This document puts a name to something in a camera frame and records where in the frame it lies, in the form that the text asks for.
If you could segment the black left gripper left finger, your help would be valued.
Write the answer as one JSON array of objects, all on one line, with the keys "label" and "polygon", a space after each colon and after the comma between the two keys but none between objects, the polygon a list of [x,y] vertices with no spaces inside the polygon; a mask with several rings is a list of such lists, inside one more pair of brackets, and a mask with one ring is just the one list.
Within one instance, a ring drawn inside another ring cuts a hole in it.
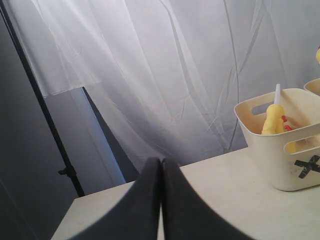
[{"label": "black left gripper left finger", "polygon": [[149,158],[137,180],[73,201],[54,240],[156,240],[162,165]]}]

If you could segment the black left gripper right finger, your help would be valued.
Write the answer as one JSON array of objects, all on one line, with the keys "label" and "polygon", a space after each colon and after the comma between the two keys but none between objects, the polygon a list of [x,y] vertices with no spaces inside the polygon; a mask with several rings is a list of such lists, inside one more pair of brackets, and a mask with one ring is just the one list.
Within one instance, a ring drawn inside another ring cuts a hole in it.
[{"label": "black left gripper right finger", "polygon": [[162,161],[162,221],[166,240],[251,240],[217,214],[172,158]]}]

